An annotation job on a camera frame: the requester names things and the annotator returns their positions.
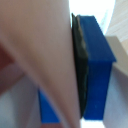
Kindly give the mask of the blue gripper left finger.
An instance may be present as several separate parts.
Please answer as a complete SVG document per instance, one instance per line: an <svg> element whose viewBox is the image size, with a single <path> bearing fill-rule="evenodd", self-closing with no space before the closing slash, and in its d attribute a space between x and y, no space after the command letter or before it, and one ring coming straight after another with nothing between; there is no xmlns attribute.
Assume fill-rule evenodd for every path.
<svg viewBox="0 0 128 128"><path fill-rule="evenodd" d="M40 116L41 116L41 122L43 124L46 123L59 123L60 120L55 114L55 111L49 104L46 96L43 92L38 91L39 96L39 105L40 105Z"/></svg>

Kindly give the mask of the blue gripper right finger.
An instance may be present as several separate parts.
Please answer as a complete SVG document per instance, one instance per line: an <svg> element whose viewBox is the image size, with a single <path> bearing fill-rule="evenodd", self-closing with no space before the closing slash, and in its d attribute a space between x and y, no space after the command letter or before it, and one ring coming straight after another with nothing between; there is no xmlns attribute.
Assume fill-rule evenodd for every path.
<svg viewBox="0 0 128 128"><path fill-rule="evenodd" d="M72 16L80 117L102 120L116 58L94 16Z"/></svg>

